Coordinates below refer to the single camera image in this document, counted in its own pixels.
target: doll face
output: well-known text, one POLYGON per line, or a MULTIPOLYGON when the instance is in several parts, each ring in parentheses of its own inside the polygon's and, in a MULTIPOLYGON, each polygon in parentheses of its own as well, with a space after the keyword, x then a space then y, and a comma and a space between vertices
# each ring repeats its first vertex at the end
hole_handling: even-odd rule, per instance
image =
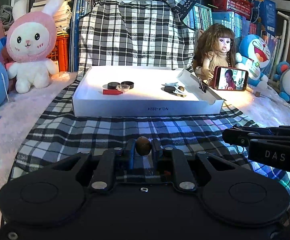
POLYGON ((217 41, 217 50, 222 53, 227 53, 231 48, 231 39, 230 38, 218 38, 217 41))

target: white box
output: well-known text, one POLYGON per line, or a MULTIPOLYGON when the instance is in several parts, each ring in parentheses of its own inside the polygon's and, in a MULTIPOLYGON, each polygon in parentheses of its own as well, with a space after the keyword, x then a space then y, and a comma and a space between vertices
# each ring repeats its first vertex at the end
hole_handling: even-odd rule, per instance
POLYGON ((145 117, 219 114, 224 100, 211 89, 204 93, 187 70, 144 66, 93 66, 72 98, 76 117, 145 117), (103 95, 109 82, 134 82, 120 95, 103 95), (164 91, 178 81, 187 91, 179 97, 164 91))

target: gray cloth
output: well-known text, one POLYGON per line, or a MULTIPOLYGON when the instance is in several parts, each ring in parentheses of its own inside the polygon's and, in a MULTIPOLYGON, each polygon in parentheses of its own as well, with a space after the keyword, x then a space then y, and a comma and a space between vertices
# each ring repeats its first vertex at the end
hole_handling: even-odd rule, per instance
POLYGON ((13 8, 10 5, 2 5, 0 8, 0 20, 3 23, 5 31, 8 31, 14 23, 13 8))

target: pink bunny plush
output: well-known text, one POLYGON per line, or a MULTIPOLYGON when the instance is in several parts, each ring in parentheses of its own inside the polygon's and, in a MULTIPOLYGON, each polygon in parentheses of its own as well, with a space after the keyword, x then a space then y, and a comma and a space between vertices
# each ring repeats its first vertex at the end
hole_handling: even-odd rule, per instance
POLYGON ((53 15, 64 0, 49 0, 42 11, 26 13, 26 3, 13 7, 14 23, 8 30, 6 48, 15 61, 8 68, 8 78, 16 77, 16 91, 27 93, 31 86, 41 89, 50 83, 49 74, 58 73, 48 54, 54 49, 57 29, 53 15))

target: blue box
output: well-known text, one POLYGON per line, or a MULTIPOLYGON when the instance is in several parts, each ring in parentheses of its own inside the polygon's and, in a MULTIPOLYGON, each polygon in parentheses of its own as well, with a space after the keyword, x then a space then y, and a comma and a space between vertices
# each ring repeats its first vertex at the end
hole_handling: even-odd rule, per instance
POLYGON ((262 31, 275 36, 276 27, 276 5, 270 0, 249 0, 253 4, 252 20, 258 21, 262 25, 262 31))

